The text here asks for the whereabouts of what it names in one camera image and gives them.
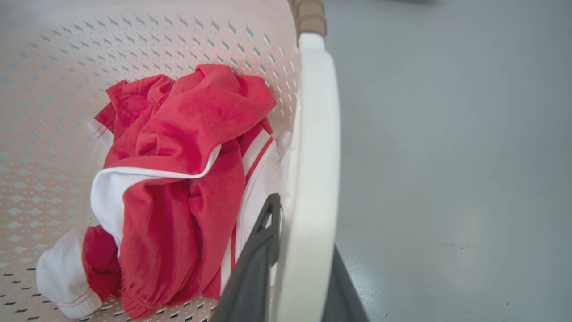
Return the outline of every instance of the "black plastic part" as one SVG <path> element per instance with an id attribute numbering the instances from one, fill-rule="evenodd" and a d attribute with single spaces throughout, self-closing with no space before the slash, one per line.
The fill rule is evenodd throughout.
<path id="1" fill-rule="evenodd" d="M 280 250 L 280 196 L 268 196 L 209 322 L 266 322 L 270 267 Z M 322 322 L 367 322 L 336 247 Z"/>
<path id="2" fill-rule="evenodd" d="M 272 194 L 264 203 L 211 322 L 268 321 L 269 272 L 278 260 L 279 238 L 280 196 Z"/>
<path id="3" fill-rule="evenodd" d="M 333 248 L 332 274 L 329 278 L 328 296 L 325 301 L 322 322 L 369 321 L 345 269 L 337 247 Z"/>

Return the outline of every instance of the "white trim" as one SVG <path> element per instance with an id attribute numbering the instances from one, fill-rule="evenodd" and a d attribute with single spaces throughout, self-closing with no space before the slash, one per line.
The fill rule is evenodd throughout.
<path id="1" fill-rule="evenodd" d="M 40 256 L 35 271 L 38 291 L 70 319 L 89 315 L 102 305 L 85 274 L 83 246 L 87 230 L 77 227 L 63 235 Z"/>
<path id="2" fill-rule="evenodd" d="M 108 131 L 105 125 L 101 124 L 98 120 L 93 119 L 86 125 L 91 133 L 104 143 L 106 147 L 113 145 L 113 133 Z"/>
<path id="3" fill-rule="evenodd" d="M 252 167 L 252 164 L 256 160 L 256 157 L 258 156 L 264 145 L 266 145 L 266 142 L 268 142 L 268 139 L 270 139 L 270 137 L 271 137 L 270 134 L 268 134 L 266 130 L 262 130 L 256 136 L 254 141 L 252 141 L 251 145 L 248 147 L 247 151 L 244 153 L 243 156 L 244 175 L 248 173 L 248 171 Z"/>
<path id="4" fill-rule="evenodd" d="M 229 278 L 231 277 L 231 242 L 232 236 L 228 240 L 227 250 L 224 252 L 223 263 L 220 265 L 220 294 L 222 295 Z"/>
<path id="5" fill-rule="evenodd" d="M 196 175 L 137 167 L 112 167 L 97 173 L 92 183 L 93 214 L 119 249 L 123 239 L 125 205 L 123 195 L 129 187 L 141 181 L 159 178 L 196 179 L 207 174 L 219 155 L 221 146 L 210 153 L 205 169 Z"/>
<path id="6" fill-rule="evenodd" d="M 240 253 L 243 251 L 244 245 L 246 244 L 252 228 L 258 219 L 260 209 L 262 209 L 266 198 L 273 193 L 279 192 L 280 178 L 279 176 L 276 176 L 278 171 L 275 166 L 278 163 L 279 156 L 276 153 L 276 142 L 272 141 L 260 158 L 256 168 L 252 172 L 247 186 L 244 189 L 239 217 L 236 221 L 236 262 L 239 261 Z"/>
<path id="7" fill-rule="evenodd" d="M 259 135 L 243 157 L 243 164 L 252 164 L 254 160 L 270 138 L 268 133 Z M 244 189 L 243 200 L 240 205 L 240 212 L 236 225 L 235 260 L 238 261 L 240 254 L 252 232 L 252 228 L 258 219 L 258 214 L 266 198 L 273 193 L 280 193 L 281 198 L 285 198 L 287 187 L 287 171 L 292 143 L 292 133 L 283 131 L 273 141 L 259 160 L 258 165 L 253 170 L 247 186 Z M 245 167 L 245 174 L 250 167 Z M 221 294 L 231 276 L 231 241 L 223 258 L 221 265 Z M 276 265 L 271 269 L 270 283 L 274 285 L 276 277 Z"/>

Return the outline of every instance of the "beige handle grip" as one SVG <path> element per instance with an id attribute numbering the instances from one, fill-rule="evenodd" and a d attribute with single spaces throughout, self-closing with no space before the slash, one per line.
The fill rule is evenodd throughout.
<path id="1" fill-rule="evenodd" d="M 328 29 L 325 22 L 322 0 L 289 0 L 296 22 L 296 32 L 317 33 L 325 37 Z"/>

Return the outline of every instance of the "white plastic laundry basket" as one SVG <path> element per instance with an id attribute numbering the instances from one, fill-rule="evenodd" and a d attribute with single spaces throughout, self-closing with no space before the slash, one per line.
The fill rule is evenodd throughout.
<path id="1" fill-rule="evenodd" d="M 339 177 L 339 107 L 319 0 L 2 0 L 0 3 L 0 319 L 65 321 L 37 291 L 39 255 L 75 225 L 95 225 L 90 183 L 104 155 L 86 121 L 105 89 L 197 64 L 266 79 L 275 132 L 293 130 L 272 318 L 319 321 Z M 164 308 L 153 321 L 203 322 L 216 301 Z M 82 321 L 127 321 L 108 299 Z"/>

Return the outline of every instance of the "floor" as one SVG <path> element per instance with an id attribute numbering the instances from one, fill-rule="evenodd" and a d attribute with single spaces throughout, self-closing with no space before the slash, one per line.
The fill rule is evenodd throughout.
<path id="1" fill-rule="evenodd" d="M 572 2 L 325 5 L 371 321 L 570 321 Z"/>

